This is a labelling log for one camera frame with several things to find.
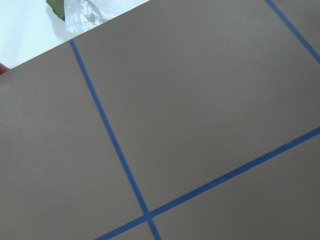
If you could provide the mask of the clear plastic bag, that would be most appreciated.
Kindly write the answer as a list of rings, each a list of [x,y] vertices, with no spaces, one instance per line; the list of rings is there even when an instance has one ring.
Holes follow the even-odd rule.
[[[105,22],[91,0],[65,0],[63,6],[65,27],[69,33],[82,34]]]

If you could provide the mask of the green cloth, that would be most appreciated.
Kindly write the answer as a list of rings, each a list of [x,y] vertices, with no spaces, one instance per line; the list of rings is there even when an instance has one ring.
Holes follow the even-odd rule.
[[[65,21],[64,0],[46,0],[46,3],[51,7],[55,15],[62,21]]]

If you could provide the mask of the red bottle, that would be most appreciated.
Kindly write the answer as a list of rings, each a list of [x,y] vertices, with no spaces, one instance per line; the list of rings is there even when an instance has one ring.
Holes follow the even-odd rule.
[[[10,69],[8,67],[6,67],[5,65],[3,65],[2,63],[0,63],[0,75],[6,73],[7,71],[9,71]]]

